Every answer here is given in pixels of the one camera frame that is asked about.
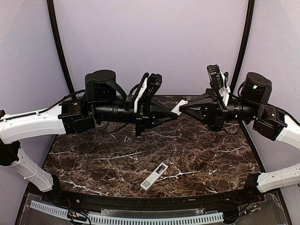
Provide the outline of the white remote control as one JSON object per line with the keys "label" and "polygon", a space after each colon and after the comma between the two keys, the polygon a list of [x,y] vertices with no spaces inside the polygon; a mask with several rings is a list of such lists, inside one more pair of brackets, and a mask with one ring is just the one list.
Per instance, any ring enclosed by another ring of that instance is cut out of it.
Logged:
{"label": "white remote control", "polygon": [[[164,169],[158,174],[156,170],[159,168],[160,165],[164,166]],[[141,188],[145,191],[148,191],[153,184],[165,173],[165,171],[168,169],[168,165],[165,163],[161,163],[141,184]]]}

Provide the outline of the right black frame post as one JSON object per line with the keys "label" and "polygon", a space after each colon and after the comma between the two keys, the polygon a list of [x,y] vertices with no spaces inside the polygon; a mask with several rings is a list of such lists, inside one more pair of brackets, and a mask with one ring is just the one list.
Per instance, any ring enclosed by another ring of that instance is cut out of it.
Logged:
{"label": "right black frame post", "polygon": [[245,18],[245,24],[244,24],[239,54],[237,57],[237,61],[236,61],[236,65],[235,65],[235,69],[233,72],[232,81],[231,81],[231,85],[230,85],[230,89],[232,91],[235,90],[235,87],[236,87],[236,84],[237,84],[237,81],[238,81],[238,78],[240,75],[242,63],[244,60],[244,56],[246,53],[248,38],[249,38],[252,19],[253,19],[254,7],[255,7],[255,0],[248,0],[247,13],[246,13],[246,18]]}

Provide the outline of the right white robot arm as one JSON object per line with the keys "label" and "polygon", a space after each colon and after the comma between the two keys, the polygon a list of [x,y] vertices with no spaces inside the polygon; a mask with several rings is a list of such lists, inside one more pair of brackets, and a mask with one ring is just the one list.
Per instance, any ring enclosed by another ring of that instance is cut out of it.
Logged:
{"label": "right white robot arm", "polygon": [[180,111],[219,131],[226,121],[253,122],[253,130],[262,136],[297,149],[300,147],[300,124],[287,111],[270,105],[272,82],[264,76],[249,72],[239,97],[231,97],[221,74],[210,74],[211,88],[194,100],[180,106]]}

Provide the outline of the grey battery cover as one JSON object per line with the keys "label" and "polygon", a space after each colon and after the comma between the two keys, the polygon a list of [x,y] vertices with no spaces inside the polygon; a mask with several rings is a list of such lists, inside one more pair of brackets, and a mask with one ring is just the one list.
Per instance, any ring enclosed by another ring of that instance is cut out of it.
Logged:
{"label": "grey battery cover", "polygon": [[188,101],[181,99],[178,104],[171,110],[172,113],[177,114],[178,116],[180,116],[182,114],[182,112],[180,111],[180,107],[182,105],[186,105],[188,103]]}

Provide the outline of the black frame post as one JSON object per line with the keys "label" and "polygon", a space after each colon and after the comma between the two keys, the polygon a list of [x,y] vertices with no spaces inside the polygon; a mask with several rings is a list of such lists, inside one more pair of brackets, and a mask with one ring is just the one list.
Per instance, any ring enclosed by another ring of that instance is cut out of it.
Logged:
{"label": "black frame post", "polygon": [[55,13],[55,7],[54,7],[54,1],[53,0],[47,0],[47,8],[48,8],[48,14],[49,14],[49,19],[50,19],[50,24],[52,28],[52,35],[57,51],[57,55],[60,61],[60,66],[63,72],[64,80],[67,85],[67,89],[69,93],[72,93],[75,91],[73,83],[71,81],[71,76],[69,74],[65,54],[63,51],[61,39],[60,39],[60,33],[59,33],[59,27],[57,23],[57,17]]}
{"label": "black frame post", "polygon": [[233,72],[232,81],[231,81],[231,85],[230,85],[230,89],[232,91],[235,90],[235,87],[236,87],[236,84],[237,84],[237,81],[238,81],[238,78],[240,75],[242,63],[244,60],[244,56],[246,53],[248,38],[249,38],[252,19],[253,19],[254,7],[255,7],[255,0],[248,0],[247,13],[246,13],[246,18],[245,18],[245,24],[244,24],[239,54],[237,57],[237,61],[236,61],[236,65],[235,65],[235,69]]}

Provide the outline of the black front rail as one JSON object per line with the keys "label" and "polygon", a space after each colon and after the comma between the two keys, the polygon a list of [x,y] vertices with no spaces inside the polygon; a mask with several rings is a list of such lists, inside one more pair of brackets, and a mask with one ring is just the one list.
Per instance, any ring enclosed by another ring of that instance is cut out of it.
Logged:
{"label": "black front rail", "polygon": [[192,197],[175,198],[126,198],[108,197],[99,195],[80,194],[70,191],[50,191],[45,196],[52,203],[66,206],[76,210],[102,209],[112,210],[182,210],[205,208],[209,209],[235,209],[246,203],[259,201],[258,194],[252,190],[237,190],[221,194],[198,195]]}

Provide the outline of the blue battery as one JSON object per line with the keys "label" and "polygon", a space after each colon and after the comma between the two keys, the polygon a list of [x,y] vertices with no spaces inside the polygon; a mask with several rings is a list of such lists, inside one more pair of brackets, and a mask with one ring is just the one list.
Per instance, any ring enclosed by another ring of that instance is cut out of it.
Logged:
{"label": "blue battery", "polygon": [[156,172],[158,174],[160,174],[160,172],[164,169],[164,166],[163,165],[160,165],[159,168],[156,170]]}

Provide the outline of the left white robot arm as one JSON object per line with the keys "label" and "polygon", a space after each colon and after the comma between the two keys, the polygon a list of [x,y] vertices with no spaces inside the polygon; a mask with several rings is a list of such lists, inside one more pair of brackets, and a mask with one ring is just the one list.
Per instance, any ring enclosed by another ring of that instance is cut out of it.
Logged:
{"label": "left white robot arm", "polygon": [[116,73],[99,70],[85,76],[85,89],[65,96],[41,110],[10,115],[0,112],[0,164],[16,170],[25,180],[47,193],[55,204],[66,201],[60,181],[44,171],[21,148],[20,141],[44,135],[78,134],[103,121],[134,124],[135,134],[176,120],[178,114],[154,101],[162,84],[159,74],[145,73],[128,100],[116,82]]}

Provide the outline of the left black frame post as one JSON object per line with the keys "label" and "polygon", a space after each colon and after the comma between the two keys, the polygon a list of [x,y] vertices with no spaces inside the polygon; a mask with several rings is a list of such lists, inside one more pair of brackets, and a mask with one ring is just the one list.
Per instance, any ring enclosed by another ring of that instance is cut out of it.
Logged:
{"label": "left black frame post", "polygon": [[54,1],[53,0],[47,0],[47,8],[48,8],[48,14],[49,14],[49,19],[50,19],[50,24],[52,28],[52,35],[57,51],[57,55],[60,61],[60,66],[63,72],[64,80],[67,85],[67,89],[69,93],[72,93],[75,91],[73,83],[71,81],[71,76],[69,74],[65,54],[63,51],[61,39],[60,39],[60,33],[59,33],[59,27],[57,23],[57,17],[55,13],[55,7],[54,7]]}

